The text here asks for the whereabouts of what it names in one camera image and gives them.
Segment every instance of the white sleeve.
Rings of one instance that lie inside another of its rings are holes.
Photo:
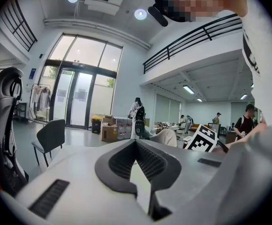
[[[258,0],[247,0],[243,55],[253,76],[255,106],[272,126],[272,19]]]

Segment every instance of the person in black t-shirt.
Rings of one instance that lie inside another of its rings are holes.
[[[245,137],[253,129],[253,121],[255,108],[254,105],[248,104],[246,106],[244,116],[240,117],[235,124],[235,133],[238,135],[238,140]]]

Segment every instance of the office chair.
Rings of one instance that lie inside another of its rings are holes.
[[[16,147],[9,147],[14,107],[22,94],[22,71],[9,67],[0,72],[0,184],[4,191],[15,196],[28,183],[29,176],[16,159]],[[20,95],[13,97],[15,85]]]
[[[65,142],[65,120],[53,120],[47,123],[38,133],[38,140],[32,142],[34,146],[34,152],[36,155],[36,159],[39,164],[38,156],[36,149],[43,153],[46,166],[48,166],[45,154],[60,146],[62,148],[62,144]]]

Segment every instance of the clothing rack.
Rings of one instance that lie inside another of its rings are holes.
[[[29,97],[29,107],[31,107],[31,99],[32,99],[32,94],[33,94],[33,90],[34,90],[34,87],[35,86],[45,86],[46,88],[48,88],[48,92],[50,92],[51,91],[51,86],[50,85],[48,85],[48,84],[39,84],[39,83],[34,83],[33,85],[32,85],[32,89],[31,89],[31,94],[30,94],[30,97]],[[48,122],[47,121],[47,108],[48,108],[48,103],[49,103],[49,99],[47,99],[47,105],[46,105],[46,123]],[[37,118],[37,111],[35,111],[35,103],[33,103],[33,111],[35,112],[35,116],[36,116],[36,118]]]

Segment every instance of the person in white shirt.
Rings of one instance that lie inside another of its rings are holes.
[[[130,109],[130,112],[128,113],[127,117],[132,118],[134,112],[137,110],[138,107],[143,106],[141,99],[139,97],[136,97],[135,102],[132,104],[132,107]]]
[[[181,116],[179,123],[181,124],[180,129],[184,129],[186,127],[187,120],[183,115]]]
[[[253,76],[251,93],[255,107],[266,119],[241,142],[272,126],[272,19],[262,4],[258,0],[159,0],[158,3],[164,9],[163,14],[174,7],[174,13],[179,16],[206,17],[222,10],[231,10],[239,15],[243,22],[243,56]]]

